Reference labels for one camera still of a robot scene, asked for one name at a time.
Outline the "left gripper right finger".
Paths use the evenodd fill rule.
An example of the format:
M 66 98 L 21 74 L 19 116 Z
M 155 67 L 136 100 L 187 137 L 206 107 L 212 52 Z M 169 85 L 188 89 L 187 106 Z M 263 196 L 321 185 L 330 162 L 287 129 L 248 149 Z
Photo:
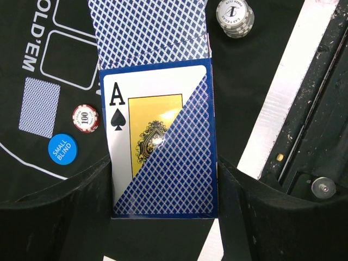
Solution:
M 347 194 L 319 203 L 284 194 L 218 158 L 224 260 L 347 260 Z

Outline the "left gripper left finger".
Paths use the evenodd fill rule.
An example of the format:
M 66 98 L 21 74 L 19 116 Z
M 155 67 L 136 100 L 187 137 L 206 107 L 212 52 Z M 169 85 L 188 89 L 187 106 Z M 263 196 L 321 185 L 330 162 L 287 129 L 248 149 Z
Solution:
M 1 203 L 1 260 L 103 260 L 112 209 L 111 161 Z

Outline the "red white chip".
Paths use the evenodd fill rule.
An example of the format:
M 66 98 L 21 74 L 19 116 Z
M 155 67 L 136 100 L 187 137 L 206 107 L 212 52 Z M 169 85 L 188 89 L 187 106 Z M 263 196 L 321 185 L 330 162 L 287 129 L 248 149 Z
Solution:
M 72 121 L 75 127 L 83 133 L 94 132 L 100 124 L 97 110 L 88 104 L 81 104 L 75 108 Z

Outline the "blue yellow card box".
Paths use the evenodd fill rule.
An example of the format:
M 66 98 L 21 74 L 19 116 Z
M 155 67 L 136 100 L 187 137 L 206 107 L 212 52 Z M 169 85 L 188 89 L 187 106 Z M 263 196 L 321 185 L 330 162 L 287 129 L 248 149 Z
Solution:
M 100 71 L 113 219 L 218 216 L 212 59 Z

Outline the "blue backed card deck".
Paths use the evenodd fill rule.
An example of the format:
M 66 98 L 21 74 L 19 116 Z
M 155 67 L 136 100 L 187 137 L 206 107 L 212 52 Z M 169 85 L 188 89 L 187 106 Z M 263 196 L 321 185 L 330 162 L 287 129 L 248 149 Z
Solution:
M 209 58 L 204 1 L 88 1 L 101 70 Z

